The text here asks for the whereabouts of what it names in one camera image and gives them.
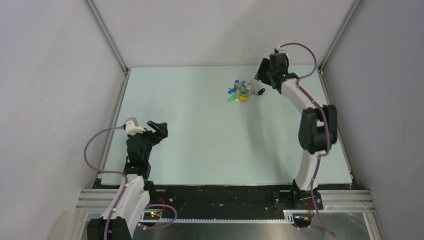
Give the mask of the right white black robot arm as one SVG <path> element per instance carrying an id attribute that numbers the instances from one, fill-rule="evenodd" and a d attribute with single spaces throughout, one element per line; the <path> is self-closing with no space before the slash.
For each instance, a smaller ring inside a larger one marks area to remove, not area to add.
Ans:
<path id="1" fill-rule="evenodd" d="M 301 115 L 298 141 L 303 153 L 287 206 L 296 210 L 323 209 L 316 178 L 322 157 L 338 140 L 337 108 L 318 103 L 300 85 L 300 77 L 289 72 L 289 58 L 283 51 L 275 50 L 269 58 L 263 58 L 254 78 L 289 99 Z"/>

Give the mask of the keyring with coloured keys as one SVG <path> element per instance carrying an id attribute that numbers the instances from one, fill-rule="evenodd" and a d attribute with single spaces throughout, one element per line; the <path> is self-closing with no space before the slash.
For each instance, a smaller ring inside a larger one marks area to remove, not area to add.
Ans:
<path id="1" fill-rule="evenodd" d="M 266 89 L 261 88 L 256 90 L 252 83 L 247 83 L 245 80 L 240 81 L 236 79 L 234 81 L 233 87 L 228 89 L 228 102 L 239 101 L 246 102 L 251 95 L 261 96 L 265 93 Z"/>

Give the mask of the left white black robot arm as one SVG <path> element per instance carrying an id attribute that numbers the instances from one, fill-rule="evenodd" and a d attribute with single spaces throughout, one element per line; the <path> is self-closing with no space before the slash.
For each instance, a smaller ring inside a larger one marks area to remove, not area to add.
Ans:
<path id="1" fill-rule="evenodd" d="M 122 182 L 112 203 L 99 218 L 91 219 L 87 225 L 89 240 L 131 240 L 145 208 L 153 208 L 158 194 L 149 181 L 149 163 L 153 146 L 168 137 L 168 124 L 148 121 L 150 130 L 139 126 L 131 117 L 120 129 L 127 135 L 127 157 L 123 171 L 113 171 L 122 176 Z"/>

